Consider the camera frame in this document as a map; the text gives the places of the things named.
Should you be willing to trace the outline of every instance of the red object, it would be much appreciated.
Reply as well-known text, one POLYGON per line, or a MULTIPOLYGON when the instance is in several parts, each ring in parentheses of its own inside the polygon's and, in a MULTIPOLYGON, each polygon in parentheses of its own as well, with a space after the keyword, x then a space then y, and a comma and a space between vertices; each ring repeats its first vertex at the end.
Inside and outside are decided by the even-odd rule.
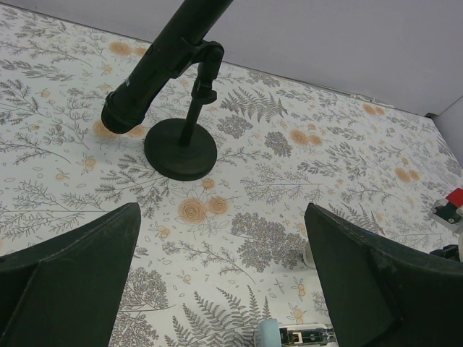
POLYGON ((447 200, 455 205, 456 208, 463 206, 463 189, 456 188, 448 195, 447 200))

